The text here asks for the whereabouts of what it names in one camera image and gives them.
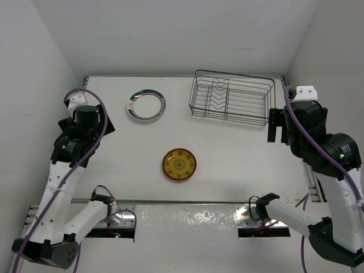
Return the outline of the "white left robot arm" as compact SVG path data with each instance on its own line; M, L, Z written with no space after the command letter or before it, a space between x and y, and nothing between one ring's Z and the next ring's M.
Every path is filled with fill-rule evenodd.
M13 272L18 272L21 259L64 270L76 265L81 241L111 213L114 198L93 193L86 207L66 221L89 159L102 138L115 130L103 102L89 104L86 93L86 89L76 89L64 98L70 116L59 121L61 135L54 142L48 181L36 215L25 235L13 242Z

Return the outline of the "white plate dark red rim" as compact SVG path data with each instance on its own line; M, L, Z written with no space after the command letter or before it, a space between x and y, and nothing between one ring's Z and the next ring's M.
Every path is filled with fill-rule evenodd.
M167 106L165 96L153 89L135 92L126 104L126 113L139 123L153 123L159 120Z

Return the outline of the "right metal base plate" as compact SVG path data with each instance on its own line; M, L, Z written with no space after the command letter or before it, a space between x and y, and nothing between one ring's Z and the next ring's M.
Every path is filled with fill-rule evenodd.
M255 211L255 203L243 203L235 207L235 216L239 228L287 228L288 226L275 219L261 221Z

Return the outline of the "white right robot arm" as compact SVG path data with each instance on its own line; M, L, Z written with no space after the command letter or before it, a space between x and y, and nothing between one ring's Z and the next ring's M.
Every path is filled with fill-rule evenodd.
M269 193L250 201L248 211L256 224L269 220L285 223L308 239L323 259L357 272L363 265L363 192L361 156L355 140L343 133L326 130L327 108L320 105L312 86L287 86L285 107L269 113L269 142L282 128L282 143L294 156L311 167L324 190L330 216L319 217L283 204Z

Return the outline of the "metal base plate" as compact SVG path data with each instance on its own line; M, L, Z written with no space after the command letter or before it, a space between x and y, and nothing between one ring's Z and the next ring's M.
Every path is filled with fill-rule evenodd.
M288 226L275 219L261 221L255 211L255 203L243 203L235 207L235 216L239 228L287 228Z
M132 202L112 202L101 204L96 213L92 213L88 225L103 228L134 228L137 222L137 204Z

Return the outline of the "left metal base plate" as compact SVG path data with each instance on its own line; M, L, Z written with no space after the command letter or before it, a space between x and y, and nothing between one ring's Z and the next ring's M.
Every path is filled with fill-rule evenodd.
M112 202L101 204L96 213L92 213L88 225L103 228L134 228L137 222L137 204L132 202Z

